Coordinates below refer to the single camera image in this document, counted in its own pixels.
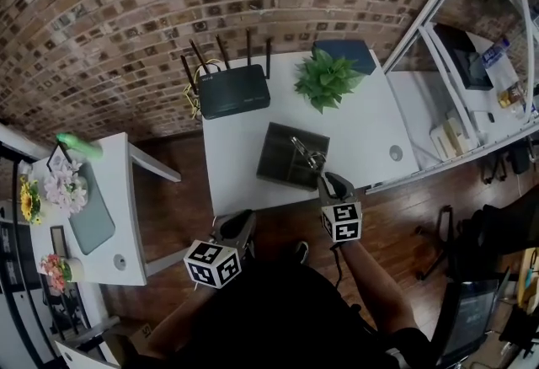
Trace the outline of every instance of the brick wall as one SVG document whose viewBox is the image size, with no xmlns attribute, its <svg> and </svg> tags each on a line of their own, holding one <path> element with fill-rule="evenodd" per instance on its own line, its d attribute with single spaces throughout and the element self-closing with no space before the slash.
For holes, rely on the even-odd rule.
<svg viewBox="0 0 539 369">
<path fill-rule="evenodd" d="M 189 39 L 230 57 L 359 38 L 383 61 L 425 0 L 0 0 L 0 117 L 41 142 L 59 131 L 133 139 L 200 126 L 182 95 Z"/>
</svg>

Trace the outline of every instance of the picture frame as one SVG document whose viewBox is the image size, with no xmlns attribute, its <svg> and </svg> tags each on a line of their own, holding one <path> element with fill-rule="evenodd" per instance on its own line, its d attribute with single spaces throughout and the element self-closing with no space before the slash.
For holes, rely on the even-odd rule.
<svg viewBox="0 0 539 369">
<path fill-rule="evenodd" d="M 55 145 L 52 154 L 49 156 L 49 160 L 47 161 L 47 168 L 51 173 L 53 167 L 55 167 L 56 164 L 59 164 L 62 159 L 66 159 L 69 163 L 71 162 L 69 155 L 67 155 L 66 148 L 64 148 L 64 146 L 58 142 Z"/>
</svg>

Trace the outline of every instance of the black shirt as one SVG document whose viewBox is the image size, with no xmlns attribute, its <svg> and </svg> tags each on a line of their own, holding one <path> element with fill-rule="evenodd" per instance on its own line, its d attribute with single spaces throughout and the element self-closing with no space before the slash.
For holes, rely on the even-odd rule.
<svg viewBox="0 0 539 369">
<path fill-rule="evenodd" d="M 175 360 L 176 367 L 322 363 L 399 368 L 387 351 L 391 348 L 412 368 L 429 367 L 430 343 L 418 329 L 390 337 L 370 334 L 357 310 L 315 270 L 257 262 L 206 304 L 192 340 Z"/>
</svg>

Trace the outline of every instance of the person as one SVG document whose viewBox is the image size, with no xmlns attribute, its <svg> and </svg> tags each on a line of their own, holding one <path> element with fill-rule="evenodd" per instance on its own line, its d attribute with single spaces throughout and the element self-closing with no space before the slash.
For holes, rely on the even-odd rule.
<svg viewBox="0 0 539 369">
<path fill-rule="evenodd" d="M 333 284 L 305 265 L 308 246 L 302 242 L 292 259 L 248 263 L 219 291 L 199 286 L 157 326 L 150 346 L 167 357 L 169 367 L 433 367 L 430 343 L 397 283 L 359 240 L 340 251 L 377 332 Z"/>
</svg>

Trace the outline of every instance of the yellow flower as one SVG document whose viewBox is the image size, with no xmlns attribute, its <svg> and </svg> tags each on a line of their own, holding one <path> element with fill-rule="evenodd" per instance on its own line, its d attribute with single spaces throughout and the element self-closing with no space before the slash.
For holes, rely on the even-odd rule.
<svg viewBox="0 0 539 369">
<path fill-rule="evenodd" d="M 21 202 L 21 210 L 23 211 L 23 216 L 26 221 L 29 221 L 32 219 L 32 197 L 30 194 L 23 193 L 21 191 L 20 195 L 20 202 Z"/>
</svg>

